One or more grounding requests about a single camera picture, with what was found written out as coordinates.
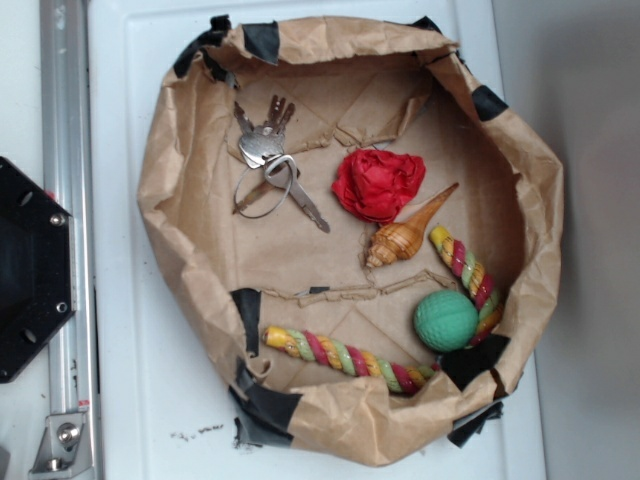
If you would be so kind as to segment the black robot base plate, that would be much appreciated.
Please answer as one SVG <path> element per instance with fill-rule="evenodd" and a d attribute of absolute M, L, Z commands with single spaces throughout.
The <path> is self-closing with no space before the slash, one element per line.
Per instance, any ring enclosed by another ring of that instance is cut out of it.
<path fill-rule="evenodd" d="M 14 381 L 74 313 L 70 215 L 1 159 L 1 382 Z"/>

